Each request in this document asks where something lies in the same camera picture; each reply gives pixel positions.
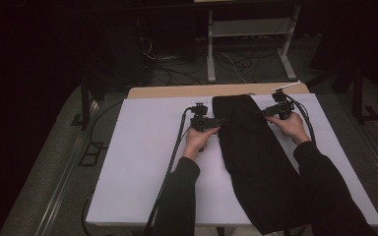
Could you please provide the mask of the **person's right hand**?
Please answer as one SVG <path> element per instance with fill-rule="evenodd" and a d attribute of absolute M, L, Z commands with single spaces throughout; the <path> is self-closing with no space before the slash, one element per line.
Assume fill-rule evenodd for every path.
<path fill-rule="evenodd" d="M 276 124 L 281 129 L 282 133 L 291 138 L 297 146 L 305 142 L 310 142 L 310 138 L 304 130 L 303 121 L 297 113 L 291 112 L 289 117 L 285 120 L 275 116 L 267 116 L 266 120 Z"/>

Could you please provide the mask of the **black pants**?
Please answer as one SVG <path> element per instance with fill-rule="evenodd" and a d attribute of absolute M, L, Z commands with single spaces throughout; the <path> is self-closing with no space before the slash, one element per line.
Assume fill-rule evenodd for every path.
<path fill-rule="evenodd" d="M 297 171 L 261 110 L 246 94 L 215 96 L 214 116 L 228 119 L 219 130 L 223 162 L 234 194 L 251 223 L 262 234 L 306 225 L 302 186 Z"/>

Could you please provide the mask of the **black stand with floor base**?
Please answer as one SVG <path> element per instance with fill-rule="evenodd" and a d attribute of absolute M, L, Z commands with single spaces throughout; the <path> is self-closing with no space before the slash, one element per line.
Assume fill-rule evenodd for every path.
<path fill-rule="evenodd" d="M 366 121 L 378 121 L 378 114 L 371 106 L 362 106 L 363 76 L 357 64 L 341 63 L 305 84 L 310 89 L 333 76 L 337 76 L 332 84 L 334 93 L 345 93 L 352 88 L 352 114 L 358 123 L 364 125 Z"/>
<path fill-rule="evenodd" d="M 81 126 L 85 130 L 91 122 L 92 102 L 104 100 L 110 91 L 121 89 L 123 84 L 120 81 L 120 74 L 93 53 L 74 52 L 72 62 L 81 79 Z"/>

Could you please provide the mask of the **person's left hand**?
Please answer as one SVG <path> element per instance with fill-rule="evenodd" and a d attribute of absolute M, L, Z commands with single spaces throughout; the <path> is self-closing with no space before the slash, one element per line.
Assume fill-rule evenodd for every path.
<path fill-rule="evenodd" d="M 190 128 L 186 135 L 186 145 L 183 156 L 195 160 L 200 150 L 207 145 L 209 137 L 215 135 L 219 129 L 220 127 L 212 128 L 202 133 L 196 131 L 194 128 Z"/>

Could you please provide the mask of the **white table cover sheet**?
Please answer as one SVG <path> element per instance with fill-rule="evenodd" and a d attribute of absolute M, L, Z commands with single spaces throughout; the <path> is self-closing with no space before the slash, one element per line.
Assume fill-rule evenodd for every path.
<path fill-rule="evenodd" d="M 318 150 L 327 155 L 343 175 L 354 202 L 367 223 L 378 226 L 378 212 L 350 165 L 317 97 L 293 97 L 310 115 Z M 86 222 L 105 225 L 144 225 L 149 219 L 174 150 L 181 116 L 186 108 L 209 96 L 126 99 L 118 115 L 109 149 L 95 187 Z M 236 196 L 216 136 L 197 157 L 201 174 L 196 183 L 196 224 L 248 226 L 251 224 Z"/>

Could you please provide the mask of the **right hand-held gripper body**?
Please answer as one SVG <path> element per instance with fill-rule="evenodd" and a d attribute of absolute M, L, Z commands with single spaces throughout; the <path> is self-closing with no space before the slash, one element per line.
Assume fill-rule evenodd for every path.
<path fill-rule="evenodd" d="M 294 109 L 295 100 L 284 92 L 284 89 L 294 87 L 298 82 L 286 86 L 281 86 L 272 89 L 272 98 L 275 105 L 269 106 L 263 110 L 263 114 L 268 116 L 278 115 L 280 119 L 286 120 L 289 118 L 291 111 Z"/>

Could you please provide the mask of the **white metal stand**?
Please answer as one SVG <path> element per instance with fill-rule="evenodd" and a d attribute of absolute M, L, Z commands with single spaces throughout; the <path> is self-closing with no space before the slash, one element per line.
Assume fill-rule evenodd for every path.
<path fill-rule="evenodd" d="M 284 35 L 284 43 L 276 52 L 281 60 L 284 72 L 290 81 L 296 81 L 297 76 L 289 62 L 287 53 L 297 24 L 301 10 L 300 5 L 292 8 L 290 17 L 260 18 L 250 20 L 215 20 L 214 11 L 208 13 L 208 54 L 207 72 L 210 83 L 216 81 L 214 39 L 226 36 L 250 36 L 250 35 Z"/>

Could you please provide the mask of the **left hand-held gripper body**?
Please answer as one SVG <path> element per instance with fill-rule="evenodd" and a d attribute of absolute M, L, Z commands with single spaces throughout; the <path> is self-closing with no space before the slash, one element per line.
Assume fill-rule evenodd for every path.
<path fill-rule="evenodd" d="M 190 107 L 194 116 L 190 119 L 190 127 L 198 132 L 204 133 L 211 128 L 221 127 L 222 119 L 207 117 L 208 107 L 202 102 L 196 102 Z"/>

